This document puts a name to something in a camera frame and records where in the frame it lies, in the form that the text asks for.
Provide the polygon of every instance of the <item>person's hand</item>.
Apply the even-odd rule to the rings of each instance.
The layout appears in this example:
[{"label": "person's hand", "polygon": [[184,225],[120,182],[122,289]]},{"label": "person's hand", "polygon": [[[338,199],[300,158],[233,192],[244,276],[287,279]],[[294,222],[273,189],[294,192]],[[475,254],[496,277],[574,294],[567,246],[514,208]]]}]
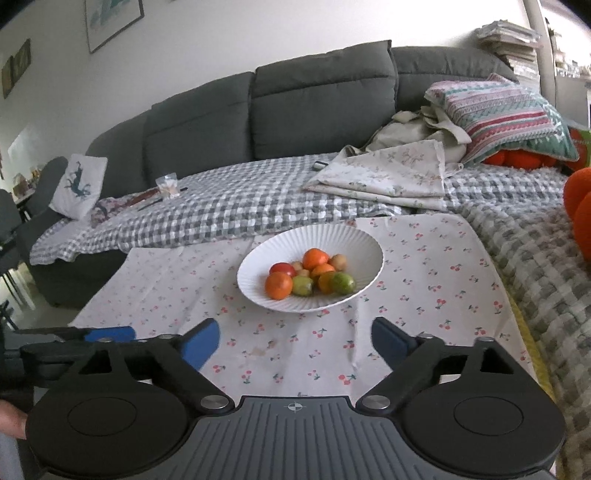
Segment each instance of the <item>person's hand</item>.
[{"label": "person's hand", "polygon": [[17,439],[25,438],[27,415],[7,401],[0,400],[0,433]]}]

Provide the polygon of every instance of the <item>table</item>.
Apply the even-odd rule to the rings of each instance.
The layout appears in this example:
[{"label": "table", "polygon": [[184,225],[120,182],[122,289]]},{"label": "table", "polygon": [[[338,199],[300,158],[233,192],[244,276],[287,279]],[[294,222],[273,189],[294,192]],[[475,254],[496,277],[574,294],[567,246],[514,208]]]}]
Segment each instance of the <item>table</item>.
[{"label": "table", "polygon": [[246,299],[236,272],[269,238],[257,236],[134,248],[72,326],[130,325],[147,338],[215,318],[222,340],[201,372],[237,402],[242,395],[346,395],[355,402],[390,372],[371,343],[377,316],[449,345],[494,337],[535,377],[501,279],[463,218],[363,218],[356,226],[382,245],[384,270],[363,294],[331,309],[285,314]]},{"label": "table", "polygon": [[35,190],[29,190],[22,197],[17,197],[16,199],[14,199],[14,203],[18,208],[18,213],[21,214],[21,219],[23,222],[26,222],[31,218],[31,215],[27,210],[27,202],[31,199],[34,193]]}]

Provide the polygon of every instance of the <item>crosshair marking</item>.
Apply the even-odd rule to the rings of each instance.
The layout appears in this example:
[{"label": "crosshair marking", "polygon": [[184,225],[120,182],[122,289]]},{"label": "crosshair marking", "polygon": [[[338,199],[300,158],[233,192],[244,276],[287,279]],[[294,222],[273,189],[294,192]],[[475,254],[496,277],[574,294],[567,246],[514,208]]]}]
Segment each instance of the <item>crosshair marking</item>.
[{"label": "crosshair marking", "polygon": [[305,408],[301,403],[290,403],[286,408],[289,408],[293,413],[300,411],[302,408]]}]

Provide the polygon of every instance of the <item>black chair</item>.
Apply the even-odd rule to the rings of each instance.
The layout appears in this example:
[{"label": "black chair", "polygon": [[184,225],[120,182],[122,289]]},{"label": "black chair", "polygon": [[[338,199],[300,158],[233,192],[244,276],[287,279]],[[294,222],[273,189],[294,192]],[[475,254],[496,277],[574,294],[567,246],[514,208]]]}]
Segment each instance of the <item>black chair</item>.
[{"label": "black chair", "polygon": [[35,193],[27,202],[27,211],[31,217],[39,215],[49,206],[67,166],[65,157],[56,157],[43,167]]},{"label": "black chair", "polygon": [[14,231],[21,225],[21,215],[18,208],[6,190],[0,189],[0,277],[4,279],[8,291],[17,301],[25,303],[25,299],[18,289],[10,271],[16,270],[21,262],[17,250]]}]

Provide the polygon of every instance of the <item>floor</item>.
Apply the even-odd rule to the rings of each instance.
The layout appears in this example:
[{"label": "floor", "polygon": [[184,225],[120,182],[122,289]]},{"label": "floor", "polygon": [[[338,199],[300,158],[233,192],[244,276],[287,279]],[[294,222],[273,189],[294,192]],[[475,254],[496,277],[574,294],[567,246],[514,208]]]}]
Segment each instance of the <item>floor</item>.
[{"label": "floor", "polygon": [[55,308],[49,305],[37,290],[26,265],[22,264],[18,272],[13,273],[13,278],[20,289],[28,293],[34,306],[33,309],[29,305],[19,305],[10,295],[4,280],[0,280],[0,303],[4,300],[10,302],[14,309],[12,319],[19,328],[62,327],[68,325],[78,315],[79,310]]}]

